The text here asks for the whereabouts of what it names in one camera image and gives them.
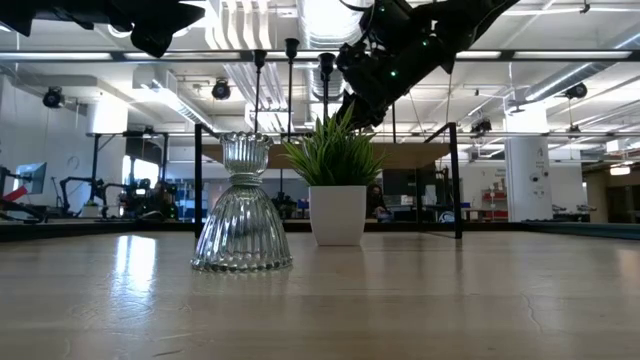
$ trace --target glass vase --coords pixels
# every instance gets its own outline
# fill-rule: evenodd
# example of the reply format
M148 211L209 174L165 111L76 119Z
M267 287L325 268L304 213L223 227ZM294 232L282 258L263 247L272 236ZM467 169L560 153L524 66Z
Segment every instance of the glass vase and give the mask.
M221 137L231 187L210 211L191 265L206 271L270 270L291 265L282 221L260 188L273 140L254 133Z

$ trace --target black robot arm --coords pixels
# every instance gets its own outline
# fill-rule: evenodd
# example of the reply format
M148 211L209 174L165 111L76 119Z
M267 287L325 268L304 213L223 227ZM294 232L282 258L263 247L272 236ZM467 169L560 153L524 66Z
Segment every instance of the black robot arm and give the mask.
M361 21L371 53L362 41L344 44L336 60L353 90L345 92L338 116L353 104L354 128L378 126L387 108L437 67L451 73L456 54L468 50L515 3L448 0L412 9L404 0L376 1L363 14L371 21Z

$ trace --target wooden table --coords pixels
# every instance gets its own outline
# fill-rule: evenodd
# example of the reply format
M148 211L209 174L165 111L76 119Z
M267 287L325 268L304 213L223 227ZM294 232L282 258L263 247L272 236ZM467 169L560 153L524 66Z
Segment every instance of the wooden table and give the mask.
M640 242L287 234L281 271L191 270L191 233L0 244L2 359L612 360L640 354Z

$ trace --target monitor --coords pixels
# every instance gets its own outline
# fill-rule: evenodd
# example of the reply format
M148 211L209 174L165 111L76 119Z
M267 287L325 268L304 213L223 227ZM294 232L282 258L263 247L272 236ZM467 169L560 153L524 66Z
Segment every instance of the monitor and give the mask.
M42 194L44 190L44 177L47 172L47 163L35 163L19 165L16 168L16 175L23 177L30 177L31 180L21 180L19 183L23 184L29 195Z

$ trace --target window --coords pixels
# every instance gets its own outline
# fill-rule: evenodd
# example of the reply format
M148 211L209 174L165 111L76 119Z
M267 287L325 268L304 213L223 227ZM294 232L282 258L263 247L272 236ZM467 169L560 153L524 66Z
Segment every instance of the window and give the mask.
M140 159L131 159L128 155L122 159L122 183L129 183L129 172L131 171L131 161L133 161L133 178L136 181L140 181L142 179L151 180L151 188L156 186L156 182L158 182L158 175L160 174L160 166L157 164L140 160Z

